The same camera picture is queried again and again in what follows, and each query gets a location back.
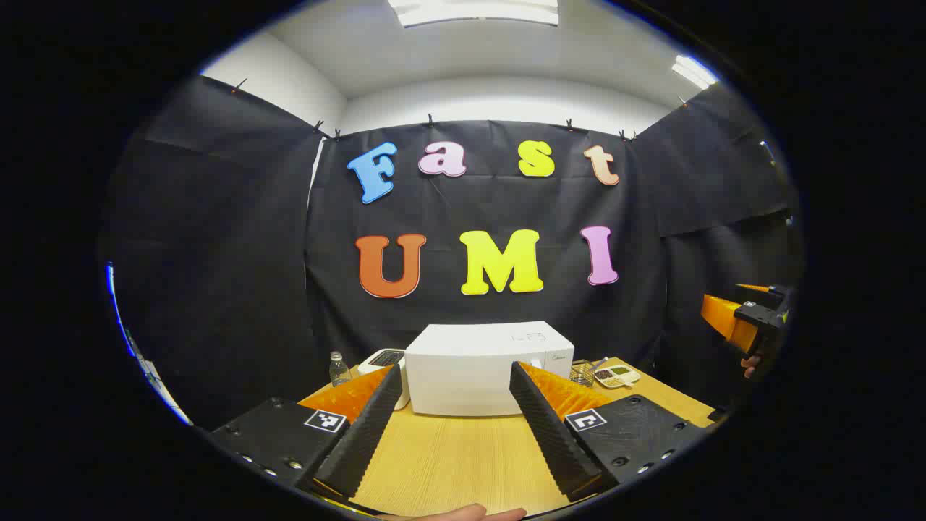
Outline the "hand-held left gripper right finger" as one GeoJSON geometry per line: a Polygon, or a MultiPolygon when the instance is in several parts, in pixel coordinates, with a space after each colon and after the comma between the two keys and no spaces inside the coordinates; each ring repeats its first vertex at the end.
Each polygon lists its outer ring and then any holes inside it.
{"type": "Polygon", "coordinates": [[[609,399],[518,360],[509,391],[569,501],[626,488],[708,435],[642,395],[609,399]]]}

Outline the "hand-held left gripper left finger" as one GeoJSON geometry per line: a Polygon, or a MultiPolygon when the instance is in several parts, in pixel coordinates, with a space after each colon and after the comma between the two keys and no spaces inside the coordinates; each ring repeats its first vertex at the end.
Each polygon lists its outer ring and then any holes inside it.
{"type": "Polygon", "coordinates": [[[270,398],[211,431],[221,451],[284,487],[357,494],[402,394],[397,364],[292,402],[270,398]]]}

